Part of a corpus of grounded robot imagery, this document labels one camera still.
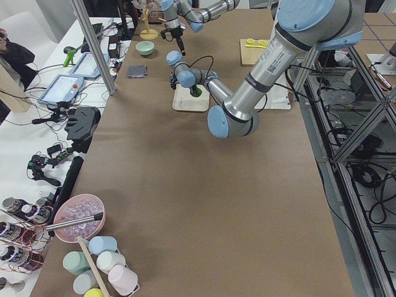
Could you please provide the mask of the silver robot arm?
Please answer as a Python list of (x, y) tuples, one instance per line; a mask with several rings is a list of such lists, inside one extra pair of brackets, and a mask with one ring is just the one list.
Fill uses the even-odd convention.
[(218, 1), (195, 11), (191, 1), (162, 1), (161, 9), (168, 32), (179, 50), (170, 51), (166, 62), (172, 68), (174, 83), (196, 89), (203, 85), (219, 104), (207, 116), (211, 134), (218, 138), (247, 136), (257, 129), (255, 106), (273, 87), (297, 55), (309, 51), (338, 50), (353, 46), (363, 36), (365, 1), (281, 1), (275, 33), (237, 91), (232, 92), (214, 71), (190, 68), (184, 61), (183, 17), (194, 32), (224, 12), (232, 11), (238, 1)]
[(160, 1), (161, 10), (165, 18), (165, 29), (160, 32), (160, 35), (167, 41), (176, 40), (181, 54), (185, 56), (186, 52), (181, 38), (183, 29), (179, 17), (185, 19), (193, 32), (198, 32), (204, 27), (205, 23), (215, 20), (225, 12), (236, 9), (238, 4), (239, 1), (237, 0), (222, 0), (217, 1), (209, 7), (194, 10), (192, 1)]

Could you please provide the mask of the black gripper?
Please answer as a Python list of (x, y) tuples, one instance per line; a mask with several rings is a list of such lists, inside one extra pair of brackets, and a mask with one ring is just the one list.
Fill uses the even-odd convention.
[(160, 35), (164, 40), (166, 40), (168, 42), (176, 40), (176, 42), (179, 46), (180, 52), (183, 56), (186, 55), (184, 43), (181, 39), (181, 37), (184, 33), (184, 30), (185, 30), (184, 27), (178, 26), (175, 28), (166, 28), (160, 32)]
[[(176, 89), (176, 86), (177, 86), (177, 84), (178, 84), (178, 80), (177, 80), (177, 77), (175, 76), (174, 72), (171, 72), (171, 74), (170, 74), (170, 76), (169, 76), (169, 83), (170, 83), (171, 89), (175, 90), (175, 89)], [(191, 95), (192, 97), (199, 97), (199, 96), (197, 95), (197, 93), (196, 93), (196, 91), (197, 91), (198, 88), (199, 88), (199, 87), (198, 87), (197, 85), (193, 85), (193, 86), (189, 87), (189, 89), (190, 89), (190, 95)]]

